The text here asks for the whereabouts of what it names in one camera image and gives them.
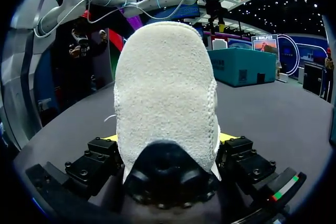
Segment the man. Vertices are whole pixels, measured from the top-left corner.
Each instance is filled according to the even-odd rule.
[[[324,60],[324,66],[326,70],[326,85],[324,90],[324,99],[328,102],[331,102],[332,88],[334,85],[334,62],[331,58],[331,50],[327,49],[327,57]]]
[[[73,41],[69,46],[69,57],[67,59],[67,93],[70,104],[93,93],[91,88],[91,77],[93,75],[92,58],[102,54],[107,47],[107,34],[99,32],[101,42],[97,44],[90,37],[88,11],[75,20],[72,30]]]
[[[267,44],[264,42],[260,49],[261,52],[265,52],[265,46],[267,46]]]

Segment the white cable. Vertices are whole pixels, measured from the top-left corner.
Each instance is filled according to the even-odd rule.
[[[61,21],[51,30],[51,31],[49,31],[48,33],[46,33],[45,35],[42,35],[42,36],[40,36],[40,35],[38,35],[38,33],[37,33],[37,31],[36,31],[36,28],[34,28],[34,33],[35,33],[35,36],[37,37],[37,38],[46,38],[46,37],[48,37],[50,34],[52,34],[53,32],[54,32],[54,30],[56,30],[60,25],[61,25],[61,23],[77,8],[77,6],[79,6],[81,3],[83,3],[84,1],[88,1],[88,4],[89,4],[89,6],[88,6],[88,12],[90,12],[90,6],[91,6],[91,0],[81,0],[77,5],[75,5],[65,16],[64,16],[64,18],[62,18],[61,19]],[[87,15],[87,21],[88,21],[88,23],[90,23],[90,24],[94,24],[94,23],[96,23],[96,22],[99,22],[99,21],[101,21],[102,19],[104,19],[105,17],[107,17],[108,15],[110,15],[110,14],[112,14],[112,13],[114,13],[114,12],[116,12],[116,11],[118,11],[118,10],[122,10],[122,9],[124,9],[125,7],[135,7],[135,8],[137,8],[137,9],[139,9],[139,10],[141,10],[144,14],[146,14],[147,16],[149,16],[150,18],[153,18],[153,19],[168,19],[168,18],[170,18],[171,16],[173,16],[177,11],[178,11],[178,9],[181,7],[181,5],[183,4],[183,2],[184,2],[185,0],[181,0],[181,2],[179,3],[179,5],[177,6],[177,8],[170,14],[170,15],[168,15],[167,17],[164,17],[164,18],[156,18],[156,17],[153,17],[153,16],[151,16],[149,13],[147,13],[145,10],[143,10],[142,8],[140,8],[140,7],[138,7],[138,6],[135,6],[135,5],[125,5],[125,6],[122,6],[122,7],[120,7],[120,8],[117,8],[117,9],[115,9],[115,10],[113,10],[113,11],[111,11],[111,12],[109,12],[109,13],[107,13],[107,14],[105,14],[104,16],[102,16],[101,18],[99,18],[99,19],[97,19],[97,20],[95,20],[95,21],[90,21],[89,20],[89,15]]]

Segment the black ceiling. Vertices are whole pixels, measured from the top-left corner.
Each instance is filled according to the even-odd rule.
[[[228,12],[225,18],[238,20],[270,33],[326,36],[324,27],[321,26],[322,16],[318,15],[319,8],[315,8],[314,4],[314,0],[252,0]],[[226,31],[239,34],[239,31],[230,28]]]

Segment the gray carpet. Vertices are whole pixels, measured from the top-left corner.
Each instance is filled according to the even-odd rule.
[[[277,171],[288,166],[308,178],[290,202],[295,210],[319,181],[331,157],[332,105],[318,96],[287,83],[231,88],[218,83],[218,121],[222,132],[244,135]],[[26,181],[25,169],[52,162],[64,171],[64,163],[78,159],[96,136],[116,133],[113,86],[87,97],[55,118],[19,153],[15,166]]]

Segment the poster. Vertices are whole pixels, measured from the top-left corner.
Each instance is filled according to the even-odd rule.
[[[279,58],[278,35],[253,36],[251,39],[254,50],[270,52]]]

